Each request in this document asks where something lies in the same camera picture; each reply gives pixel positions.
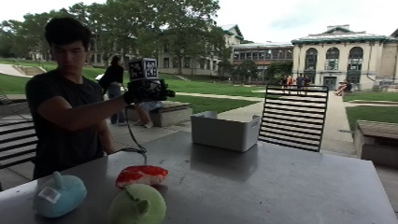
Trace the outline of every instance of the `black cable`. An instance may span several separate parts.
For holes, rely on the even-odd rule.
[[[126,122],[126,127],[127,127],[127,132],[129,135],[134,141],[134,143],[137,144],[138,148],[134,147],[125,147],[121,149],[121,151],[127,151],[127,152],[135,152],[139,153],[143,156],[143,165],[146,165],[146,148],[143,146],[139,145],[139,143],[137,142],[135,136],[131,132],[131,128],[129,126],[129,122],[127,122],[127,116],[126,116],[126,107],[123,108],[123,116],[125,116],[125,122]]]

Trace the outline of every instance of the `blue toy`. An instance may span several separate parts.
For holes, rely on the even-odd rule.
[[[82,203],[85,195],[84,181],[77,176],[54,172],[34,193],[33,210],[42,217],[60,217]]]

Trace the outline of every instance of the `red toy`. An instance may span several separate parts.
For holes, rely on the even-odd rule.
[[[115,179],[115,187],[123,189],[130,184],[157,185],[166,178],[169,171],[158,166],[129,166],[122,169]]]

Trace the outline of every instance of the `sky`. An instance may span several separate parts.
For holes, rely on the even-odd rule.
[[[0,7],[0,21],[105,0],[10,0]],[[355,32],[390,35],[398,29],[398,0],[218,0],[218,25],[237,24],[243,38],[257,43],[290,42],[323,33],[328,25],[350,25]]]

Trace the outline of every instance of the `black folding chair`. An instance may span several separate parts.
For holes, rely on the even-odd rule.
[[[28,102],[14,103],[0,89],[0,119],[8,116],[17,116],[20,119],[30,119]]]
[[[32,119],[0,124],[0,170],[32,161],[36,158],[36,145],[37,136]]]
[[[327,101],[326,86],[267,85],[258,141],[318,152]]]

